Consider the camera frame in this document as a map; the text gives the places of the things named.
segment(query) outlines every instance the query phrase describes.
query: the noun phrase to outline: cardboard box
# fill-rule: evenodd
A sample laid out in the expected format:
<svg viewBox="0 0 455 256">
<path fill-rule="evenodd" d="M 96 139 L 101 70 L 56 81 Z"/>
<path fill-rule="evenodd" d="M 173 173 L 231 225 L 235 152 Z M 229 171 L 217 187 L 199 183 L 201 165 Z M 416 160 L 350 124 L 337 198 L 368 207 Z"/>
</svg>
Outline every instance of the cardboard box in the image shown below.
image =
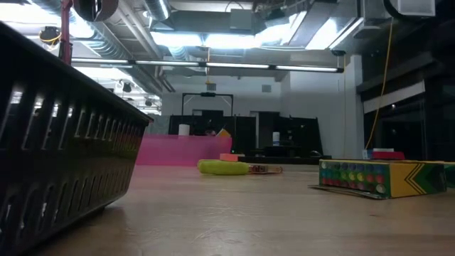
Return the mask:
<svg viewBox="0 0 455 256">
<path fill-rule="evenodd" d="M 441 193 L 447 184 L 441 162 L 320 160 L 312 187 L 387 199 Z"/>
</svg>

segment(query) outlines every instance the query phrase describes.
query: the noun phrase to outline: yellow sponge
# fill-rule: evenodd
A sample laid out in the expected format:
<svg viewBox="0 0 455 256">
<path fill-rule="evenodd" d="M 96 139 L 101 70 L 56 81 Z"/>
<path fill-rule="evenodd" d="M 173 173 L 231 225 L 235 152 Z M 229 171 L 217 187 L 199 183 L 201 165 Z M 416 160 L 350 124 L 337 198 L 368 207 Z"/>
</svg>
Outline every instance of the yellow sponge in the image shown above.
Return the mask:
<svg viewBox="0 0 455 256">
<path fill-rule="evenodd" d="M 250 166 L 242 162 L 199 160 L 198 169 L 202 174 L 245 175 L 248 174 Z"/>
</svg>

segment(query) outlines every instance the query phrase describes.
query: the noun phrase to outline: wall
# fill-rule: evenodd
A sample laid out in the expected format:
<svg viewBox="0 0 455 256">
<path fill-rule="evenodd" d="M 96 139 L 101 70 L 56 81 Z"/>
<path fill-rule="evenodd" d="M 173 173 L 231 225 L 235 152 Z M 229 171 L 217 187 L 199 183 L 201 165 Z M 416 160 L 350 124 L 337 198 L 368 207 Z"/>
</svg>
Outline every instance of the wall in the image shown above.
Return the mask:
<svg viewBox="0 0 455 256">
<path fill-rule="evenodd" d="M 162 97 L 162 115 L 181 114 L 182 92 L 206 92 L 205 77 L 168 77 L 176 89 L 176 93 L 164 94 Z M 210 78 L 217 84 L 216 93 L 234 95 L 234 114 L 249 116 L 251 111 L 280 111 L 280 83 L 274 78 L 237 78 L 217 76 Z M 262 92 L 262 85 L 271 85 L 272 92 Z M 229 97 L 185 97 L 184 114 L 192 114 L 193 110 L 223 110 L 225 116 L 230 113 Z"/>
<path fill-rule="evenodd" d="M 344 74 L 290 72 L 282 80 L 280 115 L 317 117 L 324 154 L 361 158 L 363 111 L 355 92 L 362 82 L 361 70 L 360 56 L 353 56 L 346 67 L 346 94 Z"/>
</svg>

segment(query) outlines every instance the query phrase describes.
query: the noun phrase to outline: pink plastic sheet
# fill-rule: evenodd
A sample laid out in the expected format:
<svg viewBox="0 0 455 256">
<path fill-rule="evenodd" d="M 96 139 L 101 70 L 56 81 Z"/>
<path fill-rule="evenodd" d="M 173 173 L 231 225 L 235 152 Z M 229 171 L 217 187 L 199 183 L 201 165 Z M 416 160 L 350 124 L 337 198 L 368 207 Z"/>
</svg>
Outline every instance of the pink plastic sheet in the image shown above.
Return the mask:
<svg viewBox="0 0 455 256">
<path fill-rule="evenodd" d="M 136 165 L 196 166 L 201 159 L 230 153 L 231 138 L 145 134 Z"/>
</svg>

